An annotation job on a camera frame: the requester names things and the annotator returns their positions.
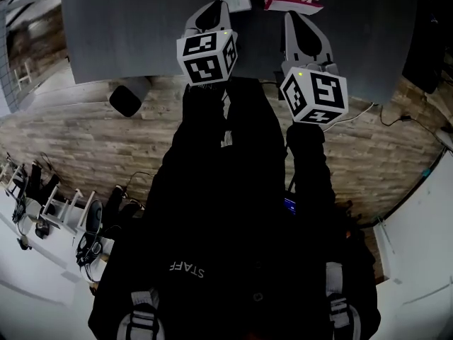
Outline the black headset gear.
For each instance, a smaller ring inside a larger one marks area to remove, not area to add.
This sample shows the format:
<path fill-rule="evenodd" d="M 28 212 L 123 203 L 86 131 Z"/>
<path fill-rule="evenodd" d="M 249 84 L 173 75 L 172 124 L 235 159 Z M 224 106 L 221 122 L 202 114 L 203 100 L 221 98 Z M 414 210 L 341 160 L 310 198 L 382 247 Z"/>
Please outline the black headset gear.
<path fill-rule="evenodd" d="M 85 232 L 76 249 L 76 264 L 89 282 L 95 283 L 91 273 L 91 264 L 102 254 L 103 245 L 97 234 Z"/>

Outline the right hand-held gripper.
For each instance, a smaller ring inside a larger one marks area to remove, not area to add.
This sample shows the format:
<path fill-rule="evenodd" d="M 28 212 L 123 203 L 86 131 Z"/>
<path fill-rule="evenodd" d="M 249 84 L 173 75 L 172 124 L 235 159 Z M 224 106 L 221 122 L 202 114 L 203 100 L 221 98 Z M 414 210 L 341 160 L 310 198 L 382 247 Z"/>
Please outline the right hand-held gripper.
<path fill-rule="evenodd" d="M 327 125 L 348 113 L 346 78 L 333 62 L 328 38 L 306 16 L 285 14 L 282 51 L 285 77 L 279 90 L 294 122 Z"/>

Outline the black office chair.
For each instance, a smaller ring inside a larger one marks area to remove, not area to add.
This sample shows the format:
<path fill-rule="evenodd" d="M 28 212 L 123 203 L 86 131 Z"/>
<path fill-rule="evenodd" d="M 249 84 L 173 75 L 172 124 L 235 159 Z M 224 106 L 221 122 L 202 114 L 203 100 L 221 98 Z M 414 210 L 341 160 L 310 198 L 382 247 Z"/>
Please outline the black office chair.
<path fill-rule="evenodd" d="M 100 200 L 93 200 L 86 214 L 85 229 L 86 232 L 97 234 L 100 231 L 102 223 L 103 204 Z"/>

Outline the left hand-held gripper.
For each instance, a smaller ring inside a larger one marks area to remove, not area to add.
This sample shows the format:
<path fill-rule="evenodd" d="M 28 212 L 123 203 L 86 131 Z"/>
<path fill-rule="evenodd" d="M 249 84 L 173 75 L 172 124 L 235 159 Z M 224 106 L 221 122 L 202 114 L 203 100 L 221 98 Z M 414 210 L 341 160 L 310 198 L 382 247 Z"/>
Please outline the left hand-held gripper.
<path fill-rule="evenodd" d="M 189 85 L 227 81 L 238 58 L 238 35 L 231 29 L 228 3 L 204 5 L 189 17 L 185 31 L 196 34 L 176 41 L 177 60 Z"/>

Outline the white desk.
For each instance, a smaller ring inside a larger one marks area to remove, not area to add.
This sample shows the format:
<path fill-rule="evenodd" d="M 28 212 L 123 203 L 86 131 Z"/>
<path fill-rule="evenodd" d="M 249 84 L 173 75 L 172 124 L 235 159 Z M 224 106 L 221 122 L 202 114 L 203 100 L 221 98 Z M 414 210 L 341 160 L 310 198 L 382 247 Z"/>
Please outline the white desk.
<path fill-rule="evenodd" d="M 81 231 L 15 225 L 15 200 L 0 183 L 0 334 L 6 340 L 96 340 L 88 328 L 93 296 L 76 265 Z"/>

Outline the white tiled table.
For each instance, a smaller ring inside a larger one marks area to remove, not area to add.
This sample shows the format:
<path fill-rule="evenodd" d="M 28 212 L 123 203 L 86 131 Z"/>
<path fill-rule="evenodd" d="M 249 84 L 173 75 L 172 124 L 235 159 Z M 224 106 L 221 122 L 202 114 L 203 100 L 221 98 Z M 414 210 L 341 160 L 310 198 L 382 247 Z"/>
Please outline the white tiled table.
<path fill-rule="evenodd" d="M 68 64 L 62 0 L 0 0 L 0 118 Z"/>

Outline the person's left forearm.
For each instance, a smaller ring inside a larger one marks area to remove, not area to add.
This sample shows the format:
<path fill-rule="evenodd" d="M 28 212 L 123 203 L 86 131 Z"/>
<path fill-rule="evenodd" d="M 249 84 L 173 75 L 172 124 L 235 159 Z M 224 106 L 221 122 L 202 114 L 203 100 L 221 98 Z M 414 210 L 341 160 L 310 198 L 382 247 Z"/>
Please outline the person's left forearm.
<path fill-rule="evenodd" d="M 201 140 L 201 148 L 219 148 L 224 134 L 231 133 L 232 145 L 246 144 L 248 97 L 246 80 L 187 85 L 183 93 L 183 122 L 187 136 Z"/>

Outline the person's black clothed body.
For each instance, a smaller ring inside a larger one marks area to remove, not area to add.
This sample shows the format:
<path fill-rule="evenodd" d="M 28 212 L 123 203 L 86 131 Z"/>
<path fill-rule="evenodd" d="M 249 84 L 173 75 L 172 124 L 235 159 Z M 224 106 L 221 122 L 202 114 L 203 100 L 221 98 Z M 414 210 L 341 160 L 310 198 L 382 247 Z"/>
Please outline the person's black clothed body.
<path fill-rule="evenodd" d="M 297 203 L 287 131 L 246 80 L 246 144 L 178 127 L 143 216 L 121 230 L 96 291 L 96 340 L 370 340 L 374 258 L 337 205 Z M 296 203 L 296 214 L 285 209 Z"/>

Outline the black waste bin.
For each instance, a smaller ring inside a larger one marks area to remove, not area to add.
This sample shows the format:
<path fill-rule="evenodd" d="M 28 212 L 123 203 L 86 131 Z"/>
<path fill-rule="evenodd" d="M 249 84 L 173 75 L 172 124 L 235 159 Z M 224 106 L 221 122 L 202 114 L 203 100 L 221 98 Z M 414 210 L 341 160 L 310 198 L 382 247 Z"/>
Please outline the black waste bin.
<path fill-rule="evenodd" d="M 128 77 L 120 80 L 108 100 L 116 111 L 130 118 L 141 108 L 150 90 L 151 82 L 146 77 Z"/>

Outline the person's right forearm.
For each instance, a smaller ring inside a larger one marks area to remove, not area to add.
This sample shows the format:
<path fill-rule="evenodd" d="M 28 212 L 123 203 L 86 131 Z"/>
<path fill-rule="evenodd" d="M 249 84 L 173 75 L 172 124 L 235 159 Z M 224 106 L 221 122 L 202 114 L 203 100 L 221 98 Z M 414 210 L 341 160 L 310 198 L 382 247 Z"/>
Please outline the person's right forearm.
<path fill-rule="evenodd" d="M 318 125 L 293 123 L 287 130 L 287 145 L 294 158 L 297 203 L 310 208 L 335 205 L 331 173 L 326 163 L 325 137 Z"/>

